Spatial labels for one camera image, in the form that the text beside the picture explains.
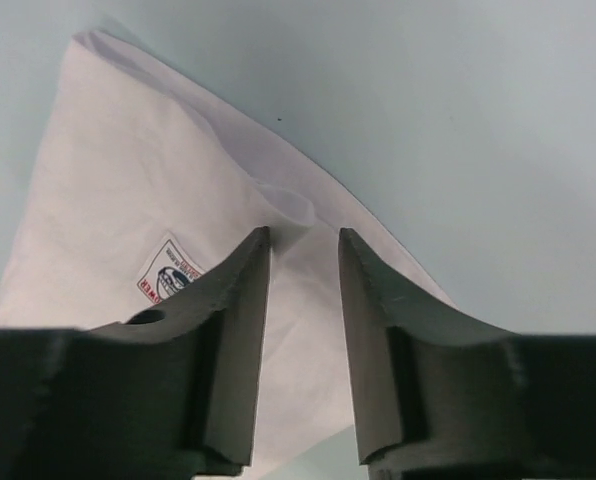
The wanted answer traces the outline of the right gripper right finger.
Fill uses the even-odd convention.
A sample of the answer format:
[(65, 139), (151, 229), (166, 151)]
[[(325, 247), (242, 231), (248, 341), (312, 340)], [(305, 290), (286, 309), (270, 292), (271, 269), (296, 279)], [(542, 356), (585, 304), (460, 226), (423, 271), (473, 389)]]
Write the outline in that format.
[(596, 479), (596, 335), (519, 334), (338, 242), (359, 460), (373, 479)]

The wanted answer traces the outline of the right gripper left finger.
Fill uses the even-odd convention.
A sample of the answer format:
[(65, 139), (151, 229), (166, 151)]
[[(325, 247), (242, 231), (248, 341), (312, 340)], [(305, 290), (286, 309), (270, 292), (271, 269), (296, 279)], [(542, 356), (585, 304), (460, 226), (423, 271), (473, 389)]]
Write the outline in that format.
[(258, 227), (125, 323), (0, 329), (0, 479), (240, 476), (270, 263), (270, 231)]

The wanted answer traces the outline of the white tank top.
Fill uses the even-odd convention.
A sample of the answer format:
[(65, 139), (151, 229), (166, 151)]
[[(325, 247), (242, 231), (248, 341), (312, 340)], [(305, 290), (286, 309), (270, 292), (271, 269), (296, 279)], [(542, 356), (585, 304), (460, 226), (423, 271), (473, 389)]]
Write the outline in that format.
[(338, 235), (444, 291), (335, 178), (139, 48), (74, 35), (0, 285), (0, 328), (126, 320), (274, 241), (253, 463), (259, 479), (349, 427)]

